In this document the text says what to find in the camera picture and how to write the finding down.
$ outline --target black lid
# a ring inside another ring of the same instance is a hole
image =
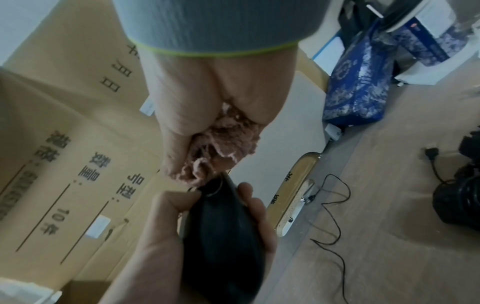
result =
[[[388,30],[402,21],[402,19],[410,14],[422,1],[423,0],[395,0],[385,11],[380,30]]]

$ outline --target cable plug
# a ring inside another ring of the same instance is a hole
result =
[[[436,146],[427,146],[424,149],[425,156],[428,157],[430,161],[435,161],[440,151]]]

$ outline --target yellow-green trim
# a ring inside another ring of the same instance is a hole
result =
[[[295,41],[291,43],[287,43],[281,46],[261,49],[261,50],[254,50],[254,51],[245,51],[245,52],[231,52],[231,53],[195,53],[195,52],[177,52],[177,51],[169,51],[169,50],[162,50],[153,47],[149,47],[144,45],[143,43],[137,42],[134,39],[129,38],[134,44],[138,47],[147,49],[151,52],[162,54],[162,55],[169,55],[169,56],[179,56],[179,57],[239,57],[239,56],[249,56],[249,55],[259,55],[264,53],[269,53],[273,51],[288,49],[291,47],[295,47],[299,44],[300,41]]]

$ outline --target hand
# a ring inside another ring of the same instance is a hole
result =
[[[297,48],[233,58],[164,56],[139,49],[150,98],[163,136],[163,173],[179,173],[192,135],[211,126],[223,103],[267,125],[287,99]],[[214,160],[217,172],[233,162]]]
[[[265,278],[277,249],[277,235],[267,222],[261,200],[252,198],[247,183],[238,193],[258,223],[265,248]],[[184,246],[177,233],[179,214],[190,210],[200,199],[199,192],[166,192],[153,202],[138,246],[123,271],[112,283],[100,304],[111,303],[206,303],[197,293],[182,284]]]

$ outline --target forearm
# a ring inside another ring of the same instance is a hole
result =
[[[238,56],[296,44],[330,0],[113,0],[127,36],[156,52]]]

